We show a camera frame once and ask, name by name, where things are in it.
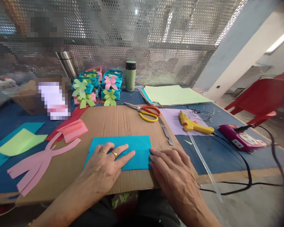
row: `yellow glue gun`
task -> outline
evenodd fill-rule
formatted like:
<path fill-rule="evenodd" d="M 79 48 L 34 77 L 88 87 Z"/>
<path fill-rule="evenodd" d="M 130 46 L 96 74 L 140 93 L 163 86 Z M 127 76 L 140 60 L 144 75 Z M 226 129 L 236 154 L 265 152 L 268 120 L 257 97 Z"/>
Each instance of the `yellow glue gun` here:
<path fill-rule="evenodd" d="M 198 125 L 196 122 L 191 121 L 187 115 L 185 113 L 183 113 L 182 111 L 179 114 L 179 118 L 181 120 L 181 124 L 184 127 L 185 131 L 200 131 L 206 134 L 211 134 L 214 132 L 214 128 L 213 127 L 205 127 L 205 126 L 201 126 Z"/>

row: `concrete floor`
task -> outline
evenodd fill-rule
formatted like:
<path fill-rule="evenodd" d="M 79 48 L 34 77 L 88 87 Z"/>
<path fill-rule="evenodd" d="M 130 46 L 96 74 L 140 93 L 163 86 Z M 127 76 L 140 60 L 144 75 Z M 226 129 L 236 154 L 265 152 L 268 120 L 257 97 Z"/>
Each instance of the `concrete floor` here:
<path fill-rule="evenodd" d="M 230 95 L 224 95 L 217 104 L 226 107 L 232 102 Z M 248 122 L 253 116 L 242 111 L 237 118 Z M 277 111 L 277 116 L 262 124 L 275 137 L 278 144 L 284 147 L 284 107 Z M 262 129 L 257 129 L 263 135 L 269 135 Z M 281 183 L 280 176 L 257 178 L 254 182 Z M 218 183 L 221 192 L 229 192 L 241 185 Z M 211 189 L 211 184 L 202 185 L 204 189 Z M 284 221 L 284 187 L 255 185 L 247 191 L 223 196 L 223 203 L 211 192 L 202 191 L 202 196 L 210 210 L 216 215 L 223 227 L 267 227 L 281 226 Z M 10 213 L 0 217 L 0 226 L 22 227 L 32 219 L 38 217 L 44 208 L 40 204 L 27 207 L 17 207 Z"/>

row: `green thermos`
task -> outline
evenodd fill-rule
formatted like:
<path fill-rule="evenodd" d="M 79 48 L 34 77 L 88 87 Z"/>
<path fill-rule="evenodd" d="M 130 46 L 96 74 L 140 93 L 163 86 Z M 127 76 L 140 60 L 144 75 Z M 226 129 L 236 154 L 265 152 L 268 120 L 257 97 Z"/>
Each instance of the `green thermos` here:
<path fill-rule="evenodd" d="M 125 89 L 127 92 L 135 90 L 136 81 L 136 62 L 127 61 L 125 66 Z"/>

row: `orange scissors handle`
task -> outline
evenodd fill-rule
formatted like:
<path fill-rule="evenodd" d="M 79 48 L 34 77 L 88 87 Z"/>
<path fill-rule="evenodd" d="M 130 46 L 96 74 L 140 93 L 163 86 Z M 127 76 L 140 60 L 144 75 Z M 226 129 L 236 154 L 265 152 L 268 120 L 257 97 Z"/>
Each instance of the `orange scissors handle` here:
<path fill-rule="evenodd" d="M 157 111 L 157 113 L 154 113 L 154 112 L 150 111 L 149 109 L 153 109 L 153 110 Z M 141 107 L 141 110 L 145 110 L 146 112 L 149 112 L 150 114 L 154 114 L 156 116 L 160 116 L 161 115 L 160 110 L 158 108 L 156 108 L 156 107 L 143 106 L 143 107 Z"/>

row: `scissors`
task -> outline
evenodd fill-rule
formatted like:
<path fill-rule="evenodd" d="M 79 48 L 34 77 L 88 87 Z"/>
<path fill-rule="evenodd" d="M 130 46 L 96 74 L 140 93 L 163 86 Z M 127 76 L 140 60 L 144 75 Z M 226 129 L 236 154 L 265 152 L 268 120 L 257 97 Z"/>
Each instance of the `scissors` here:
<path fill-rule="evenodd" d="M 124 104 L 127 105 L 130 108 L 133 108 L 133 109 L 137 110 L 139 112 L 139 116 L 143 120 L 145 120 L 147 122 L 156 122 L 158 120 L 158 116 L 161 115 L 160 110 L 158 108 L 156 108 L 156 107 L 150 107 L 150 106 L 138 107 L 138 106 L 135 106 L 135 105 L 127 103 L 127 102 L 124 102 Z M 154 112 L 150 111 L 149 109 L 153 109 L 153 110 L 157 111 L 158 113 L 154 113 Z M 152 116 L 155 119 L 154 120 L 148 119 L 148 118 L 144 117 L 142 114 L 145 114 L 145 115 L 148 115 L 148 116 Z"/>

